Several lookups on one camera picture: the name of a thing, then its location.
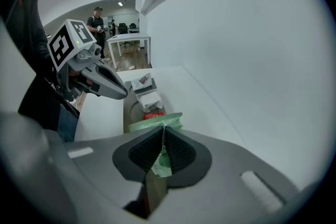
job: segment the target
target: man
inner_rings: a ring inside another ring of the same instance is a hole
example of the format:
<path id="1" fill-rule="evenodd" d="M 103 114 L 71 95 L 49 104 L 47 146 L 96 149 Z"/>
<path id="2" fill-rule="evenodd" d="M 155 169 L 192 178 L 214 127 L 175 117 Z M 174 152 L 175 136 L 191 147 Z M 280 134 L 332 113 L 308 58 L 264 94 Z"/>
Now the man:
<path id="1" fill-rule="evenodd" d="M 56 74 L 38 14 L 37 1 L 16 0 L 13 12 L 4 14 L 12 40 L 36 72 L 18 112 L 34 119 L 44 129 L 57 131 L 63 142 L 73 142 L 79 112 L 48 83 L 55 80 Z"/>
<path id="2" fill-rule="evenodd" d="M 116 35 L 116 25 L 114 23 L 114 20 L 112 20 L 112 37 L 114 37 Z"/>
<path id="3" fill-rule="evenodd" d="M 86 26 L 92 35 L 96 38 L 96 44 L 101 47 L 101 59 L 103 62 L 109 61 L 110 58 L 105 58 L 104 47 L 105 47 L 105 31 L 104 31 L 104 22 L 101 18 L 103 8 L 96 7 L 94 8 L 93 16 L 89 17 Z"/>

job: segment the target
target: wooden floor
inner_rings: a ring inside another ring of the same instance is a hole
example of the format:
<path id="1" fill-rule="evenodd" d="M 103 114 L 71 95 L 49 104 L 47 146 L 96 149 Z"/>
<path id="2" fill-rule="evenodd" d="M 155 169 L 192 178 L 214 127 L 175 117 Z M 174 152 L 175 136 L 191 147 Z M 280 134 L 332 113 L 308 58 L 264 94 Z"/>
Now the wooden floor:
<path id="1" fill-rule="evenodd" d="M 140 49 L 139 41 L 132 41 L 133 46 L 127 44 L 126 46 L 121 45 L 121 57 L 119 56 L 117 44 L 112 44 L 112 50 L 115 58 L 115 62 L 117 64 L 116 72 L 119 71 L 127 71 L 128 68 L 134 66 L 134 69 L 143 69 L 143 68 L 152 68 L 147 64 L 147 55 L 145 54 L 144 49 Z M 104 54 L 106 58 L 110 58 L 108 62 L 106 62 L 111 68 L 113 67 L 113 62 L 111 58 L 111 53 L 109 50 L 109 46 L 107 42 L 105 42 Z M 79 97 L 77 97 L 77 109 L 81 111 L 84 101 L 85 101 L 86 93 L 82 93 Z"/>

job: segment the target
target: white table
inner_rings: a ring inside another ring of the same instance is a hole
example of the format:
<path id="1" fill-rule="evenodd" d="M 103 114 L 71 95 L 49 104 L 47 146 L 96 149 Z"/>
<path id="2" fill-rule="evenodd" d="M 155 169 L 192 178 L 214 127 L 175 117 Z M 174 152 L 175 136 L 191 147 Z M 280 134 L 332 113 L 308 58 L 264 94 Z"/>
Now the white table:
<path id="1" fill-rule="evenodd" d="M 155 79 L 166 112 L 183 113 L 181 122 L 184 129 L 245 147 L 225 114 L 183 67 L 138 69 L 118 72 L 118 75 L 125 82 L 149 72 Z M 122 134 L 123 101 L 97 97 L 101 101 L 96 102 L 88 96 L 79 117 L 75 140 Z"/>
<path id="2" fill-rule="evenodd" d="M 78 119 L 75 141 L 123 134 L 123 100 L 88 93 Z"/>
<path id="3" fill-rule="evenodd" d="M 119 56 L 121 57 L 119 43 L 123 41 L 132 41 L 132 40 L 145 40 L 145 48 L 147 52 L 147 64 L 151 63 L 151 43 L 150 43 L 149 35 L 147 35 L 146 33 L 119 34 L 107 40 L 115 69 L 117 68 L 117 64 L 115 63 L 116 61 L 115 61 L 114 54 L 112 51 L 112 44 L 117 43 L 118 50 L 119 50 Z"/>

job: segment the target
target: black sleeve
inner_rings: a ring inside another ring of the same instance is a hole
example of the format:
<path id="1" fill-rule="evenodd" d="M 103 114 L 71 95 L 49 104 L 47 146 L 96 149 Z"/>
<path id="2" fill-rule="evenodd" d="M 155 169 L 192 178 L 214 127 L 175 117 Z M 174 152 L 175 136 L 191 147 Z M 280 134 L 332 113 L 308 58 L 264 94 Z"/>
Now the black sleeve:
<path id="1" fill-rule="evenodd" d="M 34 48 L 34 55 L 36 65 L 35 72 L 40 73 L 49 81 L 54 79 L 54 73 L 51 68 L 53 61 L 51 60 L 49 50 L 47 47 L 48 39 L 44 32 L 40 16 L 38 14 L 37 0 L 33 0 L 30 14 L 30 27 L 31 27 L 31 41 Z"/>
<path id="2" fill-rule="evenodd" d="M 86 23 L 86 25 L 92 27 L 92 24 L 93 24 L 93 18 L 92 18 L 92 17 L 89 17 L 89 18 L 88 18 L 88 22 Z"/>

